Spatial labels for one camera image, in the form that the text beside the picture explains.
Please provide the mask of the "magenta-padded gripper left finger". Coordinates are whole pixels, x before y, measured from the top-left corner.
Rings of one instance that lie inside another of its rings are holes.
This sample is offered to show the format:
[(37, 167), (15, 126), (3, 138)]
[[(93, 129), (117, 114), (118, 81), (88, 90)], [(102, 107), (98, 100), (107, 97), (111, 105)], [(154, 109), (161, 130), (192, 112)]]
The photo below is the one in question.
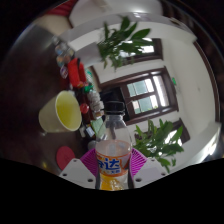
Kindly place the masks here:
[(98, 189), (100, 176), (96, 151), (91, 149), (80, 159), (72, 159), (60, 173), (60, 177), (84, 188)]

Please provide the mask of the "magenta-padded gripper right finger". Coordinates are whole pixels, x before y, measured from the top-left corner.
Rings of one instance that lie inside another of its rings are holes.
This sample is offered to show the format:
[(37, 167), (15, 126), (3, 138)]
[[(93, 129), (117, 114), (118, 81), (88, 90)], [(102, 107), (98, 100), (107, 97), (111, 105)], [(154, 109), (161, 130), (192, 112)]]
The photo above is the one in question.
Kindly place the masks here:
[(165, 177), (167, 171), (155, 158), (148, 158), (139, 150), (132, 149), (129, 161), (129, 174), (132, 186), (141, 188)]

